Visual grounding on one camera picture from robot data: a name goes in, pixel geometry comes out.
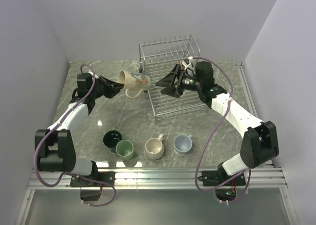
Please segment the cream tall mug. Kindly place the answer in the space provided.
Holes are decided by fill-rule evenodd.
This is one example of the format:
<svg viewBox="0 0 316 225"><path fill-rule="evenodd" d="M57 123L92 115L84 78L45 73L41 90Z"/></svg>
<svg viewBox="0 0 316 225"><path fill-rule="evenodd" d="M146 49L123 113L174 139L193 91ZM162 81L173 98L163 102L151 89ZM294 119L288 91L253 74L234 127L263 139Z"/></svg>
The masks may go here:
<svg viewBox="0 0 316 225"><path fill-rule="evenodd" d="M118 75L118 83L123 84L122 91L125 91L125 96L134 99L140 95L141 92L147 91L151 85L151 78L142 73L131 73L127 71L120 71ZM129 91L138 91L135 96L130 96Z"/></svg>

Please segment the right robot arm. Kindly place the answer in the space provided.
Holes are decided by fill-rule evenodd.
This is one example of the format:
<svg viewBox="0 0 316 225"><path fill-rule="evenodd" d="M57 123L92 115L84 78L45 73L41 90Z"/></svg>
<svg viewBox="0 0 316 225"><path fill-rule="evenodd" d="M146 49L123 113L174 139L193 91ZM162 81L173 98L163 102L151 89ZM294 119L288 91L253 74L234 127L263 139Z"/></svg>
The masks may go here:
<svg viewBox="0 0 316 225"><path fill-rule="evenodd" d="M188 72L192 62L187 58L157 81L156 86L162 88L162 94L174 98L179 98L185 90L197 92L201 102L219 113L221 121L227 120L242 136L240 152L212 172L211 182L219 188L279 155L277 129L273 122L264 122L245 110L233 99L232 91L215 82L213 68L223 72L218 64L203 57L197 60L191 74Z"/></svg>

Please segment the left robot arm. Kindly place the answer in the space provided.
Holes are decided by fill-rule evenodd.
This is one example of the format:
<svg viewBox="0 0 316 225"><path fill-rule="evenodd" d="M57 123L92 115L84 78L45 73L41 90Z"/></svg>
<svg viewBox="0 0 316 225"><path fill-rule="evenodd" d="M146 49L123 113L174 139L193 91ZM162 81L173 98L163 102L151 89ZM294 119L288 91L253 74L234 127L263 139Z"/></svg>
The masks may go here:
<svg viewBox="0 0 316 225"><path fill-rule="evenodd" d="M93 71L77 76L77 88L66 112L48 129L38 130L35 134L34 170L38 180L47 187L49 184L40 176L40 172L61 172L79 177L87 186L99 182L98 167L94 161L79 158L76 155L72 132L90 115L96 99L104 96L113 98L124 85L113 82Z"/></svg>

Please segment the metal dish rack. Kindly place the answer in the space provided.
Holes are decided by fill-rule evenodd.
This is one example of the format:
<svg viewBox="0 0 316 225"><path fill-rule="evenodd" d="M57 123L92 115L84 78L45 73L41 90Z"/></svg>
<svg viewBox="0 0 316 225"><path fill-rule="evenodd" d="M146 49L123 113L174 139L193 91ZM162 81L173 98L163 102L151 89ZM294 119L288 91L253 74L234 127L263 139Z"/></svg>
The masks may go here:
<svg viewBox="0 0 316 225"><path fill-rule="evenodd" d="M195 91L184 90L179 98L174 98L160 93L166 87L156 86L156 82L170 73L181 60L200 56L200 48L193 35L143 41L138 43L138 48L139 72L151 78L148 95L155 121L204 106Z"/></svg>

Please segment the dark green mug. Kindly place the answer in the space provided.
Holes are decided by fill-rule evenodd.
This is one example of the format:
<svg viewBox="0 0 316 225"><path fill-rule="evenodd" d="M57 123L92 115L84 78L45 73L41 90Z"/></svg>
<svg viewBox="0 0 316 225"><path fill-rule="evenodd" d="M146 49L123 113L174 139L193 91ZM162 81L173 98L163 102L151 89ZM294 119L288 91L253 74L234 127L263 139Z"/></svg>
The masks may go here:
<svg viewBox="0 0 316 225"><path fill-rule="evenodd" d="M108 131L103 137L103 144L111 153L116 153L117 144L122 141L122 135L118 131Z"/></svg>

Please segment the light blue mug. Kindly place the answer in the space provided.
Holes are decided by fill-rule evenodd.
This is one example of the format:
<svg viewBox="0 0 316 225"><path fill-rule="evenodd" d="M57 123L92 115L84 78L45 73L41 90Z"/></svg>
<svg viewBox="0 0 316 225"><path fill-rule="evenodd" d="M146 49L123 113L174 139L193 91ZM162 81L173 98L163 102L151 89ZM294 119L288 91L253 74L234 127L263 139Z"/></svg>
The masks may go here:
<svg viewBox="0 0 316 225"><path fill-rule="evenodd" d="M177 155L183 156L187 154L193 146L192 135L176 136L173 141L173 145L174 145L174 152Z"/></svg>

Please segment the light green cup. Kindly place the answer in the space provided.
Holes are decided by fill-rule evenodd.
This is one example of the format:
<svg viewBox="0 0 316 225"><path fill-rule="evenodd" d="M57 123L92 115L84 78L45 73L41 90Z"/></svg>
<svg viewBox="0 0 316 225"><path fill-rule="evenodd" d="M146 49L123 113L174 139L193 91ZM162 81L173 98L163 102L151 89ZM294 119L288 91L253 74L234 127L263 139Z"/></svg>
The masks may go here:
<svg viewBox="0 0 316 225"><path fill-rule="evenodd" d="M134 145L129 140L121 140L116 145L116 152L123 160L130 160L134 155Z"/></svg>

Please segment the beige speckled mug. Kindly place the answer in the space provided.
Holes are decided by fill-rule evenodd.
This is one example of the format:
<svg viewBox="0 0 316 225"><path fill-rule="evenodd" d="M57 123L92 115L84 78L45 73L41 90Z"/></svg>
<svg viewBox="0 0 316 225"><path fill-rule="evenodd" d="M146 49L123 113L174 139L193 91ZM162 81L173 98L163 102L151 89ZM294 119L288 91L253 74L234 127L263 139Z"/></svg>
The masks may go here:
<svg viewBox="0 0 316 225"><path fill-rule="evenodd" d="M163 145L164 134L160 134L157 138L150 138L145 143L145 155L151 160L157 160L164 154Z"/></svg>

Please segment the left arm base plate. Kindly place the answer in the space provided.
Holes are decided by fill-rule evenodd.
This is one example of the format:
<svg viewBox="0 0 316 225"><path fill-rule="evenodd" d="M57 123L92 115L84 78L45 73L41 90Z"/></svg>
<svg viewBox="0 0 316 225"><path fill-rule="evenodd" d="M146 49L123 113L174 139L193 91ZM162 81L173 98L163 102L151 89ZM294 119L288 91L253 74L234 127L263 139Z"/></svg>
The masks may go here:
<svg viewBox="0 0 316 225"><path fill-rule="evenodd" d="M84 202L94 202L101 198L104 188L111 188L116 196L114 188L115 172L96 172L89 176L72 176L70 187L80 189L80 199Z"/></svg>

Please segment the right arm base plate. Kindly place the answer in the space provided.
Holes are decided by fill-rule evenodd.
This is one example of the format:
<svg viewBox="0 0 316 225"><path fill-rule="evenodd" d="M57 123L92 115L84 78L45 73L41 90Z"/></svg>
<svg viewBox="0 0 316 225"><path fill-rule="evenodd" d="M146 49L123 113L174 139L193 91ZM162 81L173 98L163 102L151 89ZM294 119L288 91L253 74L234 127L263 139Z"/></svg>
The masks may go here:
<svg viewBox="0 0 316 225"><path fill-rule="evenodd" d="M231 177L233 176L228 176L218 171L202 171L201 176L199 176L197 180L201 181L204 187L216 187L228 180L228 182L226 182L224 186L228 186L229 188L216 189L215 196L219 203L225 202L226 204L229 204L243 196L246 193L250 183L250 178L248 178L248 180L245 180L244 173L233 179L231 179ZM245 186L244 191L241 193L240 196L237 195L237 186Z"/></svg>

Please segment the aluminium rail frame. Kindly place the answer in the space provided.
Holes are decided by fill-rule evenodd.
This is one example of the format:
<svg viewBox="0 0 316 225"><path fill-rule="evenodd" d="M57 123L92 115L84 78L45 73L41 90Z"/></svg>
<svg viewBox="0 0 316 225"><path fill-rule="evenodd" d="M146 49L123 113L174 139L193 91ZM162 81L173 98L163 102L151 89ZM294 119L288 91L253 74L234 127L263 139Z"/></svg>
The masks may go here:
<svg viewBox="0 0 316 225"><path fill-rule="evenodd" d="M196 189L194 174L205 141L220 116L205 106L155 121L148 93L136 99L119 94L100 98L73 134L80 157L96 161L102 171L113 171L115 189L105 188L93 208L79 200L79 188L70 177L47 188L31 175L17 218L19 225L297 225L287 182L273 162L254 169L247 192L232 204L219 203L214 192ZM123 160L103 144L108 131L118 131L134 145L134 155ZM164 154L157 160L145 155L145 143L164 134ZM191 150L179 156L173 141L192 135Z"/></svg>

